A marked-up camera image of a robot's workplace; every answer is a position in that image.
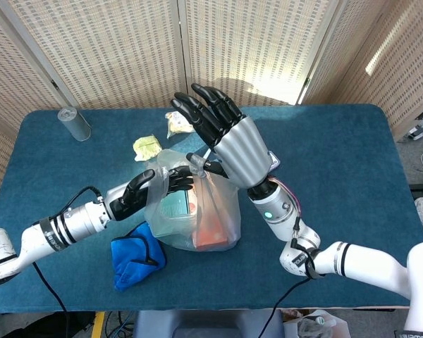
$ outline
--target plastic bag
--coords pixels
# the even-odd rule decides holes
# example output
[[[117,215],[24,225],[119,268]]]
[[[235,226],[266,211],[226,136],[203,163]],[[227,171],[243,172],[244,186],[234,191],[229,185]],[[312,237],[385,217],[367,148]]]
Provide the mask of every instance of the plastic bag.
[[[307,336],[305,336],[306,333],[304,332],[304,331],[307,331],[307,330],[305,330],[308,327],[307,323],[303,323],[303,325],[305,324],[305,326],[303,326],[302,328],[300,328],[299,323],[302,322],[305,318],[310,319],[310,318],[316,318],[318,316],[323,318],[324,324],[321,327],[318,327],[318,332],[313,332],[313,334],[314,333],[316,333],[316,334],[328,334],[327,330],[325,330],[325,328],[329,328],[329,329],[331,329],[331,336],[330,337],[333,337],[333,338],[351,338],[347,322],[344,321],[344,320],[341,320],[340,318],[337,318],[337,317],[331,315],[330,313],[327,313],[324,310],[316,310],[313,313],[310,313],[306,317],[294,319],[294,320],[291,320],[289,322],[284,323],[283,328],[284,328],[286,337],[291,337],[291,338],[307,337]]]
[[[300,338],[332,338],[332,329],[306,317],[298,323],[298,336]]]
[[[168,171],[189,165],[194,187],[186,192],[168,191]],[[163,150],[147,193],[145,218],[152,234],[165,244],[190,251],[224,251],[240,239],[238,188],[227,179],[191,165],[184,154]]]
[[[186,118],[183,117],[178,111],[171,111],[166,113],[165,117],[168,119],[168,136],[167,139],[175,134],[181,132],[194,132],[194,127],[188,123]]]
[[[160,143],[154,135],[140,137],[133,143],[135,161],[147,161],[154,158],[161,151]]]

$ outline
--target blue towel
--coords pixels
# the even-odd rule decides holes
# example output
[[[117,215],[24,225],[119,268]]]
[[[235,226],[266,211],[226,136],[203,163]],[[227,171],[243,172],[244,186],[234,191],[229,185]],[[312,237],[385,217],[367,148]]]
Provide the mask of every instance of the blue towel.
[[[166,265],[164,252],[147,222],[139,224],[126,236],[113,239],[111,255],[114,287],[119,291],[125,291]]]

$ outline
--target blue tablecloth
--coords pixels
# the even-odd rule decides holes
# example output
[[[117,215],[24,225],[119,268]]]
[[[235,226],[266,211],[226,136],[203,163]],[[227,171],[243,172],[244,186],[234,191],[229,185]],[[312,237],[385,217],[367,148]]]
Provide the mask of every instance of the blue tablecloth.
[[[372,105],[244,108],[281,160],[275,171],[298,195],[306,224],[321,247],[341,240],[389,252],[405,264],[423,231],[381,109]],[[196,134],[166,139],[168,109],[83,111],[92,136],[77,142],[56,111],[35,111],[20,128],[0,189],[0,227],[16,251],[20,234],[51,215],[80,188],[103,192],[143,170],[133,142],[155,135],[163,148],[203,151]],[[84,203],[93,196],[85,196]],[[167,308],[265,308],[299,277],[278,257],[277,240],[240,191],[242,237],[225,252],[195,253],[164,246],[166,267],[126,292],[113,288],[110,241],[143,221],[143,214],[38,262],[70,311]],[[400,296],[336,275],[295,290],[285,307],[406,305]],[[59,305],[32,267],[0,286],[0,312],[56,311]]]

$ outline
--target plastic bag on floor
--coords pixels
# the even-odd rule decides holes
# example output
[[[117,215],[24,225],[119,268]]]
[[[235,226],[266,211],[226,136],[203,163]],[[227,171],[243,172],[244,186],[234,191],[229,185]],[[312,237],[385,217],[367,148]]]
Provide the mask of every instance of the plastic bag on floor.
[[[181,165],[190,166],[193,189],[167,196],[168,171]],[[236,245],[241,222],[237,187],[169,149],[147,166],[156,176],[150,181],[145,218],[158,240],[189,251],[224,251]]]
[[[308,319],[302,319],[298,323],[299,338],[332,338],[332,329]]]
[[[308,320],[313,319],[316,323],[320,322],[322,323],[321,326],[326,327],[330,329],[331,336],[326,335],[320,335],[320,334],[327,334],[325,332],[318,332],[318,335],[313,335],[313,332],[306,332],[305,329],[307,326],[304,326],[300,332],[300,322],[302,322],[305,318],[308,318]],[[348,329],[348,324],[346,321],[337,318],[334,315],[331,315],[330,313],[324,311],[324,310],[316,310],[313,313],[310,313],[309,315],[291,320],[290,322],[286,322],[283,324],[283,328],[285,331],[285,337],[288,338],[301,338],[301,337],[332,337],[332,338],[351,338],[350,332]]]

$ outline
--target robotic hand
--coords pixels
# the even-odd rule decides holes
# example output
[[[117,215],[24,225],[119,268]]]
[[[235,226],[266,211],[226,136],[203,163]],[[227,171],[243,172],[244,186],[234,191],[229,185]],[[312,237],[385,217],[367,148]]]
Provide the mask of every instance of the robotic hand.
[[[321,251],[318,234],[302,221],[298,199],[284,183],[268,176],[271,159],[252,119],[218,89],[198,84],[191,87],[209,109],[183,93],[175,94],[172,106],[216,154],[223,175],[247,189],[273,233],[287,242],[281,265],[294,275],[317,279],[335,273],[410,299],[407,331],[402,334],[416,337],[414,334],[419,333],[417,337],[423,337],[423,243],[410,251],[407,268],[387,253],[354,244],[336,242]]]
[[[168,174],[168,194],[191,189],[193,181],[187,165],[171,169]],[[5,229],[0,228],[0,284],[9,281],[38,259],[101,232],[110,220],[124,220],[144,208],[150,180],[154,176],[152,169],[146,170],[128,183],[109,190],[105,199],[94,187],[82,189],[76,197],[89,189],[96,194],[97,200],[72,209],[69,206],[74,197],[55,215],[25,229],[19,256]]]

